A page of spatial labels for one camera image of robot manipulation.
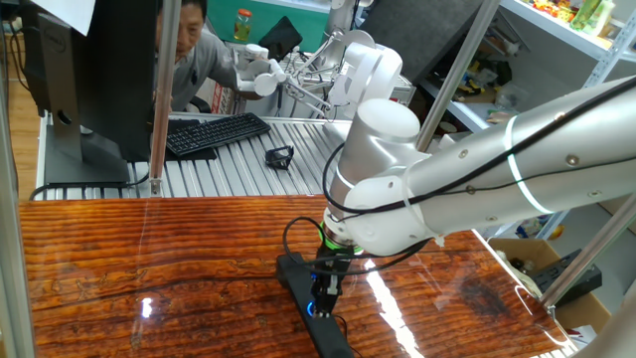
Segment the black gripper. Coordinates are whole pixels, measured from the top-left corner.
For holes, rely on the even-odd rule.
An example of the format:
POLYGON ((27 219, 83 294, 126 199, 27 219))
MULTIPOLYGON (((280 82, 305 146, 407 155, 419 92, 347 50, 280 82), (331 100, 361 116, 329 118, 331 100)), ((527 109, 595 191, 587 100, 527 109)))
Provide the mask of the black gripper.
POLYGON ((343 273, 349 269, 354 250, 319 250, 314 265, 313 283, 310 288, 310 314, 329 317, 343 293, 343 273))

